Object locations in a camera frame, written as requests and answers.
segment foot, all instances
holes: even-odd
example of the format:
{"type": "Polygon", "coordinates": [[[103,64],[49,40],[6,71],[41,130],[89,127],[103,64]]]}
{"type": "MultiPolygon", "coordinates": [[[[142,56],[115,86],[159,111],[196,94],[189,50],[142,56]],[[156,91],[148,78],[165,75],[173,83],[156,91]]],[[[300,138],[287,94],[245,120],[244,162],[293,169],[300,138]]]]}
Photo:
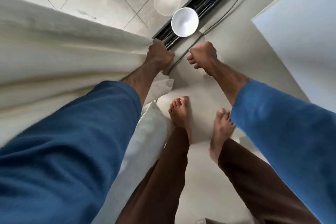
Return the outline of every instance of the foot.
{"type": "Polygon", "coordinates": [[[184,128],[188,133],[189,143],[192,143],[191,129],[189,120],[189,98],[183,96],[182,98],[174,99],[170,104],[168,110],[171,121],[175,127],[184,128]]]}
{"type": "Polygon", "coordinates": [[[218,158],[221,154],[223,144],[230,138],[236,126],[230,119],[230,111],[221,108],[216,113],[215,123],[213,125],[213,136],[210,142],[210,158],[218,164],[218,158]]]}

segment curtain fold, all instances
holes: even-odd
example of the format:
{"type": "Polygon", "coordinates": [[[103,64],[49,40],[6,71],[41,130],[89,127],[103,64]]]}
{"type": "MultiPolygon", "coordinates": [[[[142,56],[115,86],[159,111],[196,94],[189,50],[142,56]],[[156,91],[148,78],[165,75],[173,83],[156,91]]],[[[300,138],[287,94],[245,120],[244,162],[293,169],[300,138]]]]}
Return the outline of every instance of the curtain fold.
{"type": "MultiPolygon", "coordinates": [[[[0,0],[0,147],[99,82],[127,76],[151,43],[22,0],[0,0]]],[[[166,94],[172,83],[159,75],[150,96],[166,94]]]]}

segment forearm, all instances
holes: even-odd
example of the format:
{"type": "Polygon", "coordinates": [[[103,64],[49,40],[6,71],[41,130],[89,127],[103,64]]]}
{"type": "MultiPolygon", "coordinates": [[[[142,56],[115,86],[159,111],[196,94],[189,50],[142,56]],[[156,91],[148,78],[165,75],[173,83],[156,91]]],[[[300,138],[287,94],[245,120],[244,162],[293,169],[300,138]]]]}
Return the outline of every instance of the forearm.
{"type": "Polygon", "coordinates": [[[215,78],[232,106],[241,88],[251,80],[219,60],[213,61],[206,71],[215,78]]]}
{"type": "Polygon", "coordinates": [[[143,106],[153,80],[160,71],[159,66],[150,62],[145,63],[121,81],[127,83],[138,93],[143,106]]]}

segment wire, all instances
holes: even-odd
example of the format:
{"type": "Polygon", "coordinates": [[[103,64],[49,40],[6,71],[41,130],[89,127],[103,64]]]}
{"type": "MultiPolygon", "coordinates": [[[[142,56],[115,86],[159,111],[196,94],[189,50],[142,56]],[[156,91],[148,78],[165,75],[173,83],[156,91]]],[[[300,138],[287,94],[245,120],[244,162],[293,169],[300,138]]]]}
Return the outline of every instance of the wire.
{"type": "Polygon", "coordinates": [[[225,18],[225,16],[233,9],[233,7],[237,4],[239,0],[236,0],[234,4],[230,7],[229,10],[218,20],[216,21],[211,27],[209,27],[204,33],[202,33],[196,40],[195,42],[192,43],[192,45],[182,54],[182,56],[170,67],[170,69],[167,72],[167,75],[170,74],[170,72],[181,62],[181,60],[187,55],[189,52],[190,48],[192,48],[203,36],[208,34],[210,31],[212,31],[215,27],[217,27],[225,18]]]}

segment hand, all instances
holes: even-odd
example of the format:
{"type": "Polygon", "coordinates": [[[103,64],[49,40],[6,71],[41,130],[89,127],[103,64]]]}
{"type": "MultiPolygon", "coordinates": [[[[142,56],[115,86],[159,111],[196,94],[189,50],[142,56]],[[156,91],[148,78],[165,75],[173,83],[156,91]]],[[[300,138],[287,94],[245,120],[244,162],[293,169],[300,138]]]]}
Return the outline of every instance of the hand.
{"type": "Polygon", "coordinates": [[[212,75],[213,66],[219,62],[217,59],[217,51],[210,42],[205,42],[190,49],[191,55],[187,57],[189,64],[194,65],[195,69],[203,68],[205,72],[212,75]]]}
{"type": "Polygon", "coordinates": [[[153,44],[148,48],[145,63],[155,65],[161,71],[170,66],[174,56],[174,52],[167,51],[165,45],[159,39],[154,39],[153,44]]]}

